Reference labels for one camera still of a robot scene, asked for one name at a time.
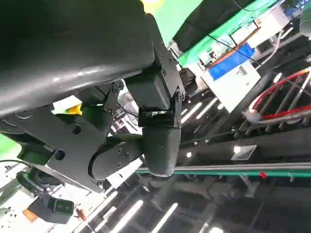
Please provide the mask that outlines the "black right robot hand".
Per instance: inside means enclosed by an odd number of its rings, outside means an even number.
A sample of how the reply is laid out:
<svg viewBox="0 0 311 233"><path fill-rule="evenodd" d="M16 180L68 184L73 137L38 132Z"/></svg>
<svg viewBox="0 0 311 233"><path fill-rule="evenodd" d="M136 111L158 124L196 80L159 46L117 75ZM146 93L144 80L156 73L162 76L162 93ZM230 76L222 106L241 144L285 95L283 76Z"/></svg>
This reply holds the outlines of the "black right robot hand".
<svg viewBox="0 0 311 233"><path fill-rule="evenodd" d="M60 179L35 167L29 171L18 172L16 179L24 188L36 195L47 195L54 188L64 184Z"/></svg>

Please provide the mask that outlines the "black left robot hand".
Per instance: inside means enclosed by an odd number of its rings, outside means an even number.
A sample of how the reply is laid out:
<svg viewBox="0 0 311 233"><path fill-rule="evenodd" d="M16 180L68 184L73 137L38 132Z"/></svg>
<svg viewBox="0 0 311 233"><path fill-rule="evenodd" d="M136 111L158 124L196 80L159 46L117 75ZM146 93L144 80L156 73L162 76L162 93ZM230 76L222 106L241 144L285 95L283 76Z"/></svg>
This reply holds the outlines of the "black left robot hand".
<svg viewBox="0 0 311 233"><path fill-rule="evenodd" d="M35 168L98 193L140 156L169 177L184 94L141 1L1 1L0 132Z"/></svg>

